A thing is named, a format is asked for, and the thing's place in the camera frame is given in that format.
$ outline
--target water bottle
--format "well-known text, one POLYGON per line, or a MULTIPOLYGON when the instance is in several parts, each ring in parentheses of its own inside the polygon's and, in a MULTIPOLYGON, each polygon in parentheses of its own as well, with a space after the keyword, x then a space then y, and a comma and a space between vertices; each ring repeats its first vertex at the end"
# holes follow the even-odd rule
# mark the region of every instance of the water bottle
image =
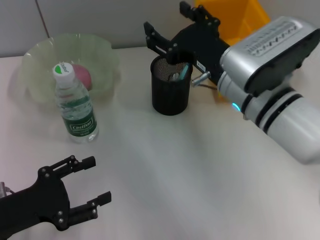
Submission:
POLYGON ((70 138, 77 143, 91 142, 99 129, 88 90, 76 78, 69 63, 57 64, 53 75, 56 80, 55 102, 70 138))

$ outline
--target white table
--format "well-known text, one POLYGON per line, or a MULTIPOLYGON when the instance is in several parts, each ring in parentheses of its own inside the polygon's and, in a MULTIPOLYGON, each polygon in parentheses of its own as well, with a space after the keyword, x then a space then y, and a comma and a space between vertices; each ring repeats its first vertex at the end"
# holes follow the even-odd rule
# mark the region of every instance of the white table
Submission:
MULTIPOLYGON (((83 145, 68 140, 58 114, 17 103, 22 58, 0 59, 0 180, 19 191, 42 166, 95 156, 96 167, 63 179, 71 207, 112 193, 98 219, 63 232, 42 223, 11 240, 320 239, 320 166, 296 162, 206 88, 191 90, 180 115, 157 113, 150 73, 157 55, 144 47, 116 52, 122 80, 112 101, 94 106, 100 134, 83 145)), ((293 85, 320 107, 318 53, 293 85)))

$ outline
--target mesh pencil holder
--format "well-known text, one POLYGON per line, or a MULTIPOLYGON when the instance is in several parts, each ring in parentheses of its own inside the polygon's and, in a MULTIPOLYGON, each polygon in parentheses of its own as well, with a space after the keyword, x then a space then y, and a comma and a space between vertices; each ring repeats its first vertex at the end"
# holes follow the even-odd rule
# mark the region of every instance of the mesh pencil holder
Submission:
POLYGON ((167 116, 178 115, 188 106, 192 65, 182 79, 174 80, 175 74, 183 72, 187 63, 171 65, 162 57, 151 63, 151 88, 153 108, 167 116))

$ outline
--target clear plastic bowl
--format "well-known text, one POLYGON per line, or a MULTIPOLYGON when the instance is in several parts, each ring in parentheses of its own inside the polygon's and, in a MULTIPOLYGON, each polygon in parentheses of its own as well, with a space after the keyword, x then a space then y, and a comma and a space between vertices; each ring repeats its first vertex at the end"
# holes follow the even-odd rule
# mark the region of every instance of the clear plastic bowl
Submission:
POLYGON ((52 68, 61 62, 78 64, 89 71, 93 100, 113 91, 119 60, 111 44, 93 34, 66 33, 39 42, 22 58, 18 82, 26 86, 37 103, 54 103, 56 81, 52 68))

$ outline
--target white wall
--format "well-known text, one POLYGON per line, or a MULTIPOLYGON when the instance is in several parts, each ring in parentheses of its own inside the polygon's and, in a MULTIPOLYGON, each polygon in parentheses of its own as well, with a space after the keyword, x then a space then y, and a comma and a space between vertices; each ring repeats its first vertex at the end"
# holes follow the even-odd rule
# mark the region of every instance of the white wall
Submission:
POLYGON ((0 57, 22 55, 46 38, 34 0, 0 0, 0 57))
POLYGON ((114 48, 145 46, 143 24, 149 21, 173 38, 191 21, 179 12, 181 0, 38 0, 51 37, 62 33, 93 33, 114 48))
POLYGON ((320 27, 320 0, 259 0, 268 15, 300 17, 320 27))
MULTIPOLYGON (((320 27, 320 0, 259 0, 271 18, 298 16, 320 27)), ((145 46, 149 21, 171 39, 189 25, 180 0, 38 0, 48 33, 92 33, 114 48, 145 46)), ((35 0, 0 0, 0 57, 23 55, 46 39, 35 0)))

